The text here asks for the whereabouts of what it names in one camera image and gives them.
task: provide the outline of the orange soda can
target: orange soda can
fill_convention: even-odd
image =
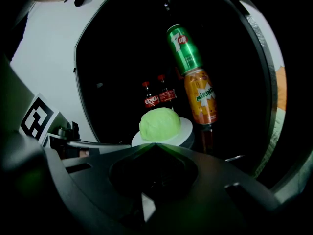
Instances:
[[[185,74],[185,90],[195,123],[212,124],[218,119],[216,97],[209,76],[201,67]]]

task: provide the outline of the white plate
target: white plate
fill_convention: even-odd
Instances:
[[[152,142],[148,140],[143,140],[141,138],[140,132],[138,131],[132,140],[132,147],[141,145],[143,143],[166,143],[166,144],[180,146],[182,143],[184,143],[187,140],[191,132],[192,132],[192,123],[188,119],[180,117],[180,131],[176,136],[168,140]]]

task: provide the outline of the red bottle cap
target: red bottle cap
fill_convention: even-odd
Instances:
[[[164,81],[165,80],[165,75],[160,75],[157,77],[159,81]]]
[[[142,83],[142,87],[148,87],[149,86],[149,82],[143,82]]]

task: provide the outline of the orange object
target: orange object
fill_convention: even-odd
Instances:
[[[185,89],[195,123],[212,124],[218,119],[215,93],[209,76],[202,68],[189,70]]]

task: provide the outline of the coca-cola bottle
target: coca-cola bottle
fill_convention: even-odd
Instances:
[[[160,107],[160,99],[156,92],[151,90],[150,83],[144,82],[142,83],[142,87],[145,90],[145,96],[144,96],[144,105],[146,109],[153,110]]]
[[[175,89],[167,83],[165,75],[160,75],[157,78],[160,82],[159,98],[161,101],[161,106],[172,109],[178,113]]]

